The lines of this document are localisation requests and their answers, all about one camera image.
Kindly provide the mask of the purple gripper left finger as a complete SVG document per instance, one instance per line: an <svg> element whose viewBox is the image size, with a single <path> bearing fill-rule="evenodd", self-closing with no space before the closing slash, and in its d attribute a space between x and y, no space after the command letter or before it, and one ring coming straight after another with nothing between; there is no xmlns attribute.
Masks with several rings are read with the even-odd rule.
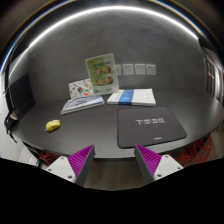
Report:
<svg viewBox="0 0 224 224"><path fill-rule="evenodd" d="M95 146L90 145L69 157L60 156L46 171L83 187L94 156Z"/></svg>

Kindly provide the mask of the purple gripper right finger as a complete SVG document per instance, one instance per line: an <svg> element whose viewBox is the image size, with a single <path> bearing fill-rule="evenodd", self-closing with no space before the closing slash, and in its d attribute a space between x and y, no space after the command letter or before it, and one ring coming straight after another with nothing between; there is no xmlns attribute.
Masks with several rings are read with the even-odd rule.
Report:
<svg viewBox="0 0 224 224"><path fill-rule="evenodd" d="M183 168L183 166L170 155L159 155L138 144L135 145L134 154L145 184L160 180Z"/></svg>

